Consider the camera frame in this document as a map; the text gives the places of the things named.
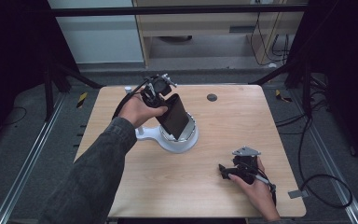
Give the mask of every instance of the gray floor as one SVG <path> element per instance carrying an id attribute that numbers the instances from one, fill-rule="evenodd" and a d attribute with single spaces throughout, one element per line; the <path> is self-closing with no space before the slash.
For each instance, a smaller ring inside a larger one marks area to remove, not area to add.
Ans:
<path id="1" fill-rule="evenodd" d="M 163 72 L 168 72 L 172 80 L 179 84 L 245 84 L 272 71 L 267 65 L 260 66 L 255 62 L 249 43 L 241 35 L 193 36 L 188 42 L 156 38 L 153 44 L 151 61 L 147 68 L 127 70 L 120 68 L 112 72 L 84 73 L 84 75 L 104 85 L 138 84 L 142 76 Z M 279 58 L 277 60 L 275 64 L 279 66 Z M 288 103 L 275 97 L 277 89 L 281 90 L 282 96 L 293 99 L 296 99 L 300 91 L 300 88 L 286 90 L 282 86 L 283 80 L 284 75 L 279 76 L 263 88 L 276 121 L 301 113 L 295 102 Z M 12 211 L 10 216 L 12 220 L 22 222 L 35 220 L 44 201 L 63 179 L 75 157 L 98 90 L 91 89 L 72 78 L 70 81 L 73 88 L 64 96 L 61 113 Z M 85 104 L 82 108 L 76 108 L 79 95 L 84 91 L 88 93 Z M 58 93 L 55 91 L 55 99 L 57 98 Z M 314 99 L 316 104 L 324 97 L 318 94 Z M 43 86 L 37 86 L 20 94 L 15 106 L 21 108 L 14 108 L 7 118 L 7 123 L 14 123 L 3 126 L 0 132 L 0 205 L 43 126 L 45 118 Z M 327 108 L 328 105 L 324 105 L 313 111 L 313 128 L 324 140 L 324 146 L 358 202 L 358 157 L 351 156 L 348 141 Z M 278 128 L 298 185 L 303 182 L 299 176 L 297 163 L 300 134 L 293 133 L 301 133 L 304 125 L 305 120 L 302 119 L 292 125 Z M 305 177 L 326 173 L 324 160 L 321 159 L 322 155 L 315 145 L 311 132 L 307 131 L 301 154 Z M 339 203 L 332 181 L 320 179 L 310 184 L 326 200 Z M 304 201 L 307 214 L 297 218 L 298 223 L 356 223 L 350 220 L 349 210 L 331 208 L 314 196 Z M 261 220 L 252 218 L 251 222 L 258 223 Z"/>

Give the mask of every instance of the wooden table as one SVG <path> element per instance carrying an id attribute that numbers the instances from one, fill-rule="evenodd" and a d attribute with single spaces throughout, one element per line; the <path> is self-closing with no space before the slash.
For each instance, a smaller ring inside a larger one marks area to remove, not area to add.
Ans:
<path id="1" fill-rule="evenodd" d="M 259 217 L 241 189 L 222 179 L 218 164 L 233 167 L 233 150 L 259 150 L 270 181 L 277 185 L 277 208 L 283 217 L 306 213 L 264 92 L 252 85 L 178 86 L 185 109 L 197 122 L 198 143 L 173 154 L 154 141 L 138 141 L 126 166 L 110 217 Z M 217 95 L 210 102 L 207 95 Z M 124 97 L 124 87 L 104 87 L 96 100 L 76 157 L 103 132 Z M 149 120 L 145 127 L 158 123 Z"/>

